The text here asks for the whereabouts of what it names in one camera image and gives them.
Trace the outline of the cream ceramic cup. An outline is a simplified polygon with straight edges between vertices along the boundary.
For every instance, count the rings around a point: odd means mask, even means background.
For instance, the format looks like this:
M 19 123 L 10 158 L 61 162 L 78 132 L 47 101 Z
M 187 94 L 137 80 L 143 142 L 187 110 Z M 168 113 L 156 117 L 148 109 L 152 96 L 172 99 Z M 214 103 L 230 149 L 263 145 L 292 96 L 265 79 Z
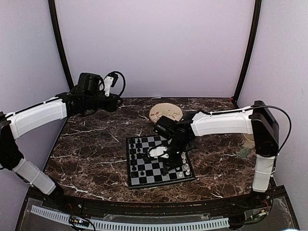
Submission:
M 252 134 L 241 134 L 241 141 L 236 155 L 240 158 L 247 158 L 255 149 L 255 140 Z

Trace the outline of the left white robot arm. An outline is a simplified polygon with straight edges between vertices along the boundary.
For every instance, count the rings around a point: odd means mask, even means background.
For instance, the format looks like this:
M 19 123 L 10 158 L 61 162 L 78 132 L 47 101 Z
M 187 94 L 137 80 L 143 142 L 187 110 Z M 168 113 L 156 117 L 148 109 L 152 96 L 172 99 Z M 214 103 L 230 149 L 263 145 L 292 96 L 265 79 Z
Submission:
M 56 209 L 65 209 L 68 199 L 61 194 L 61 187 L 22 153 L 19 140 L 75 115 L 85 117 L 98 110 L 114 112 L 123 102 L 121 96 L 125 87 L 126 79 L 119 71 L 112 71 L 105 77 L 81 73 L 78 83 L 69 92 L 19 111 L 1 113 L 0 168 L 15 173 L 49 196 L 49 202 Z

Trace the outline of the black and grey chessboard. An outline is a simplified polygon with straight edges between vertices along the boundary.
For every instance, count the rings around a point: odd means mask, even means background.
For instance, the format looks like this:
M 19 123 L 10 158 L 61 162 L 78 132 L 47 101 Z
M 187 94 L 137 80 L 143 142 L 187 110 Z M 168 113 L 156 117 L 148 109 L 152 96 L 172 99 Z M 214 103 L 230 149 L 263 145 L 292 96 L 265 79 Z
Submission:
M 168 143 L 165 138 L 159 135 L 126 138 L 128 188 L 130 190 L 195 180 L 195 174 L 188 157 L 181 167 L 173 169 L 165 175 L 163 174 L 163 159 L 148 157 L 147 153 L 150 148 Z

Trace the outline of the black frame post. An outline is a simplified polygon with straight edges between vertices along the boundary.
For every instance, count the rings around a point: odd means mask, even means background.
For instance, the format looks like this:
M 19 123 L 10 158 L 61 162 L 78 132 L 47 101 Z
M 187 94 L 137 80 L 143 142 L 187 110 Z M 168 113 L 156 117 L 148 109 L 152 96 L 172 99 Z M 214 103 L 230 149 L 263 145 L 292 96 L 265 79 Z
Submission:
M 260 18 L 261 6 L 262 6 L 262 0 L 255 0 L 252 23 L 251 23 L 248 43 L 246 47 L 246 52 L 245 52 L 243 65 L 240 71 L 239 79 L 238 79 L 235 92 L 234 92 L 234 96 L 233 96 L 234 102 L 237 102 L 239 100 L 242 88 L 244 86 L 244 81 L 245 81 L 248 67 L 250 64 L 250 60 L 251 60 L 251 56 L 252 56 L 252 52 L 253 52 L 253 48 L 255 44 L 255 39 L 257 35 L 257 28 L 258 28 L 258 23 L 259 23 L 259 18 Z
M 49 11 L 50 11 L 50 17 L 51 17 L 51 24 L 53 28 L 54 38 L 56 41 L 56 46 L 58 50 L 58 54 L 60 57 L 61 65 L 64 71 L 64 76 L 67 82 L 67 85 L 69 89 L 71 90 L 74 86 L 73 79 L 70 73 L 69 64 L 66 58 L 65 50 L 64 50 L 64 44 L 62 41 L 62 35 L 60 31 L 60 25 L 57 15 L 57 9 L 56 9 L 56 2 L 55 0 L 48 0 L 49 5 Z

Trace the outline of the right black frame post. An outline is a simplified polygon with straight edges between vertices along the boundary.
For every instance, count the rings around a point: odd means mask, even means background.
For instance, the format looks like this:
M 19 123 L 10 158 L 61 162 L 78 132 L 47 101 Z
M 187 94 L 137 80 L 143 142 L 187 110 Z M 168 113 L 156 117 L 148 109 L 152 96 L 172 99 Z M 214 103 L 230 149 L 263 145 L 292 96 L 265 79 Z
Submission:
M 258 28 L 258 23 L 259 23 L 259 18 L 260 18 L 261 6 L 262 6 L 262 0 L 255 0 L 252 23 L 251 23 L 248 43 L 246 47 L 246 52 L 245 52 L 243 65 L 240 71 L 239 79 L 238 79 L 235 92 L 234 92 L 234 96 L 233 96 L 234 102 L 237 102 L 239 100 L 242 88 L 244 86 L 244 81 L 245 81 L 248 67 L 250 64 L 250 60 L 251 60 L 251 56 L 252 56 L 252 52 L 253 52 L 253 48 L 255 44 L 255 39 L 257 35 L 257 28 Z

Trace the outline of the ceramic bird plate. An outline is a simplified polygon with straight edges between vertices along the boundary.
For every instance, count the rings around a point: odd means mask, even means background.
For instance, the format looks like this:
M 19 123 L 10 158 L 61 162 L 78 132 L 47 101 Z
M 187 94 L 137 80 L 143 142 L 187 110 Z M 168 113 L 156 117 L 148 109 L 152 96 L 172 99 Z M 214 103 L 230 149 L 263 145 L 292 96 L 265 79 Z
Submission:
M 171 103 L 158 103 L 150 109 L 149 119 L 153 123 L 156 123 L 162 116 L 179 121 L 183 116 L 183 112 L 180 107 Z

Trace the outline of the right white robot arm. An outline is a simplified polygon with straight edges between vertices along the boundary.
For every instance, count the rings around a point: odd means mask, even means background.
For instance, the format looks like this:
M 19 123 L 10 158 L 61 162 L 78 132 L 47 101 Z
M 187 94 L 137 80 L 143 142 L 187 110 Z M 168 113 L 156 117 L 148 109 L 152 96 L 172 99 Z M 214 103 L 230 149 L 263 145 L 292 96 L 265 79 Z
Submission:
M 167 171 L 182 165 L 182 153 L 187 151 L 188 143 L 196 137 L 229 133 L 253 135 L 257 160 L 253 192 L 246 197 L 245 204 L 255 209 L 263 203 L 263 193 L 268 189 L 274 160 L 279 153 L 279 124 L 263 101 L 227 111 L 199 110 L 183 115 L 179 121 L 163 115 L 156 122 L 154 130 L 170 143 L 151 148 L 148 155 L 162 158 Z

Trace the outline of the left black frame post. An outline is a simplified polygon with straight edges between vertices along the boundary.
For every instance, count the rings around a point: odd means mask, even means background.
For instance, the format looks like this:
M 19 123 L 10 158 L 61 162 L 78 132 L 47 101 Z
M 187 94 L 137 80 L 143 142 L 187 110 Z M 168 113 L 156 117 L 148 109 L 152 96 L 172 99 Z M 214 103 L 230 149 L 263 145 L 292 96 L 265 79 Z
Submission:
M 67 82 L 67 85 L 69 89 L 71 90 L 74 86 L 73 79 L 70 73 L 69 64 L 66 58 L 65 50 L 64 50 L 64 44 L 62 41 L 62 35 L 60 31 L 60 25 L 57 15 L 57 9 L 56 9 L 56 2 L 55 0 L 48 0 L 49 5 L 49 11 L 50 11 L 50 17 L 51 17 L 51 24 L 53 28 L 54 38 L 56 41 L 56 46 L 58 50 L 58 54 L 60 57 L 61 65 L 64 71 L 64 76 Z

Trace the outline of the black front rail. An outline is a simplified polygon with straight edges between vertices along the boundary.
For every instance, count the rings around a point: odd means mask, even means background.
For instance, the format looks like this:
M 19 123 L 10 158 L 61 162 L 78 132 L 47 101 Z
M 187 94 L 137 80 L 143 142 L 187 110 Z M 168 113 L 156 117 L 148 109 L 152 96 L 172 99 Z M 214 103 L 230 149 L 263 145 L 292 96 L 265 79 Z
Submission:
M 87 199 L 65 195 L 73 211 L 79 214 L 100 215 L 102 213 L 124 215 L 170 215 L 214 212 L 216 214 L 242 212 L 244 209 L 236 202 L 247 200 L 248 194 L 223 199 L 177 203 L 128 203 Z

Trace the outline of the green circuit board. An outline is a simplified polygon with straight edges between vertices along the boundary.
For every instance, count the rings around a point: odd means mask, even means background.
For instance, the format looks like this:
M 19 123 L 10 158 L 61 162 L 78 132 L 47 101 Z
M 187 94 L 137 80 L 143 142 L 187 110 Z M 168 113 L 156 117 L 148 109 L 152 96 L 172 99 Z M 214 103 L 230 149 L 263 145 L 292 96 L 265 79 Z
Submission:
M 90 225 L 88 221 L 77 216 L 70 216 L 68 222 L 71 226 L 78 228 L 87 228 Z

